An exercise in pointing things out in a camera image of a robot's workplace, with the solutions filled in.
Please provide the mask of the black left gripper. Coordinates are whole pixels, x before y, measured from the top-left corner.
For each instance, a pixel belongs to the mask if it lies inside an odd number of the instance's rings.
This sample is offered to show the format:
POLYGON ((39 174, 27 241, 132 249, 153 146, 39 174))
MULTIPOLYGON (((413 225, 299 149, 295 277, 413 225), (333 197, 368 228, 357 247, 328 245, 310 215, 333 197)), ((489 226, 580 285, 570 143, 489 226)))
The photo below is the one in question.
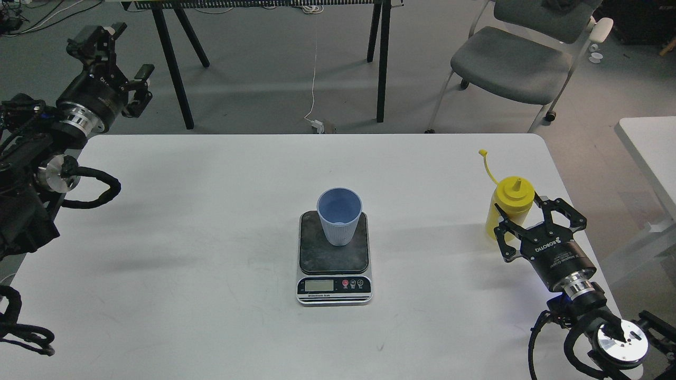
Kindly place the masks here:
POLYGON ((124 92, 103 80, 120 76, 115 46, 126 29, 125 22, 106 27, 87 25, 68 39, 66 53, 82 63, 83 72, 59 96, 56 106, 63 111, 65 122, 83 133, 107 133, 121 111, 126 118, 139 118, 153 98, 148 83, 155 70, 152 63, 139 68, 134 79, 123 86, 124 92), (127 104, 129 92, 133 98, 127 104))

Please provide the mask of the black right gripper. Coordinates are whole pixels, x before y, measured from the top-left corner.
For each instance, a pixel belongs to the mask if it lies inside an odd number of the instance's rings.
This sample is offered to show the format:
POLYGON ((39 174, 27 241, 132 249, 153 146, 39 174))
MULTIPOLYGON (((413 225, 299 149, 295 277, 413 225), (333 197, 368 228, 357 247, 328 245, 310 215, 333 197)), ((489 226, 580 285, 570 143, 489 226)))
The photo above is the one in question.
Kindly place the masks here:
POLYGON ((592 278, 597 269, 573 238, 577 231, 586 229, 587 218, 562 198, 552 200, 535 194, 534 202, 542 211, 543 222, 528 230, 512 221, 498 204, 493 204, 499 214, 493 233, 504 262, 523 256, 550 292, 563 292, 564 278, 574 273, 592 278), (563 215, 569 226, 556 224, 553 212, 563 215), (507 244, 507 234, 521 240, 521 252, 507 244))

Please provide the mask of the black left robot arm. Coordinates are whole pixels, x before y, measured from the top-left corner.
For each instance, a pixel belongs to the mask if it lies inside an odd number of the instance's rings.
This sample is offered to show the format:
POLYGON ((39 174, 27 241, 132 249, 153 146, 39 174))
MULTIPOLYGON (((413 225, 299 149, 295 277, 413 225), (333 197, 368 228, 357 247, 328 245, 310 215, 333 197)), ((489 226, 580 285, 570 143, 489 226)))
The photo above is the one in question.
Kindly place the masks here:
POLYGON ((127 28, 88 25, 68 40, 82 72, 55 106, 18 93, 2 101, 2 258, 34 253, 60 235, 61 208, 88 210, 111 202, 121 183, 78 164, 75 151, 107 133, 120 116, 138 118, 152 99, 145 63, 130 80, 117 65, 116 41, 127 28))

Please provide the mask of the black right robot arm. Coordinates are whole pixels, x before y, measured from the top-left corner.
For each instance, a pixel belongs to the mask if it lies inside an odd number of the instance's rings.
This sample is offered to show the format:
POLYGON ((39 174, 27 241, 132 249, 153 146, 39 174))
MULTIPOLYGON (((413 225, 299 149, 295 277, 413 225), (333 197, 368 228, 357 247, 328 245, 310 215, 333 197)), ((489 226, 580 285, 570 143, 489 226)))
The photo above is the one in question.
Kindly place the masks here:
POLYGON ((580 373, 596 379, 626 379, 626 370, 641 365, 651 348, 666 356, 669 365, 659 379, 674 379, 672 325, 646 310, 639 318, 625 320, 607 306, 604 289, 592 277, 592 261, 573 235, 584 230, 586 218, 565 200, 534 198, 543 221, 525 229, 509 218, 498 204, 497 226, 493 230, 504 262, 526 259, 548 291, 555 294, 531 328, 527 363, 534 370, 534 344, 548 323, 568 330, 563 344, 567 361, 580 373))

